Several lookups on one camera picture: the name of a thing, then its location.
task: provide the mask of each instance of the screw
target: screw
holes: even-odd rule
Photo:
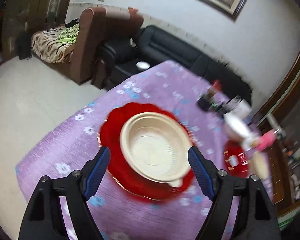
[[[227,172],[225,170],[219,170],[218,173],[221,177],[224,177],[227,175]]]
[[[79,171],[79,170],[72,171],[72,176],[74,176],[74,177],[78,177],[80,174],[81,174],[81,171]]]
[[[41,181],[42,181],[42,182],[45,182],[45,181],[47,181],[48,179],[49,179],[49,176],[47,176],[47,175],[44,175],[44,176],[41,177]]]
[[[255,174],[251,175],[251,179],[254,181],[257,181],[259,179],[259,177]]]

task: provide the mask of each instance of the white bowl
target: white bowl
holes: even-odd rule
[[[232,113],[226,113],[223,116],[224,131],[234,141],[242,142],[253,136],[249,127],[236,115]]]
[[[146,112],[131,117],[122,127],[120,146],[131,168],[149,180],[181,187],[190,170],[189,135],[164,114]]]
[[[147,70],[148,68],[150,68],[150,64],[149,63],[146,63],[144,61],[139,61],[137,64],[136,64],[138,70],[140,71],[145,71]]]

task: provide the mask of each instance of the white wall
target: white wall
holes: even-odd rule
[[[198,0],[105,0],[103,4],[136,7],[223,54],[259,91],[253,98],[254,110],[272,95],[300,50],[300,9],[293,0],[247,0],[235,22]],[[67,19],[77,14],[68,11]]]

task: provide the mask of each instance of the pink object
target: pink object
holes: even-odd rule
[[[258,151],[263,151],[267,147],[273,145],[276,136],[274,134],[274,130],[266,132],[261,138],[259,139],[259,145],[257,146]]]

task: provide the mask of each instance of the floral tablecloth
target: floral tablecloth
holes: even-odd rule
[[[218,169],[224,168],[223,147],[228,138],[222,131],[223,121],[195,104],[210,86],[173,61],[127,79],[48,133],[16,166],[26,200],[29,201],[41,176],[64,177],[92,159],[99,150],[97,133],[108,113],[129,102],[152,103],[173,112],[180,123],[190,126],[203,156]],[[215,98],[220,102],[228,100],[222,93]],[[272,198],[271,179],[263,183]],[[77,240],[63,197],[61,205],[68,235]],[[198,234],[211,202],[202,194],[196,179],[180,197],[167,203],[138,202],[106,173],[88,206],[105,240],[191,240]],[[231,235],[237,207],[238,198],[234,197],[223,239]]]

